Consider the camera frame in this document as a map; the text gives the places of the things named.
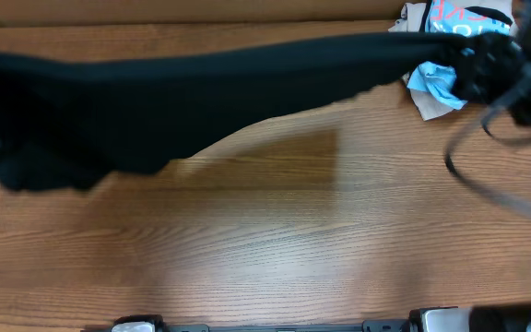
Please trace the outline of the black garment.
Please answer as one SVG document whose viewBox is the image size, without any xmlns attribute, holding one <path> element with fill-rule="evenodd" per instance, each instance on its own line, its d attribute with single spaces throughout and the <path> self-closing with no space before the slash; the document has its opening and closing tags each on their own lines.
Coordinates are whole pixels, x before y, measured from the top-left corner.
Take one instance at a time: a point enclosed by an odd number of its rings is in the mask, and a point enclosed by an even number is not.
<svg viewBox="0 0 531 332">
<path fill-rule="evenodd" d="M 0 183 L 88 190 L 114 171 L 154 174 L 246 126 L 354 97 L 470 46 L 456 34 L 381 32 L 93 63 L 0 53 Z"/>
</svg>

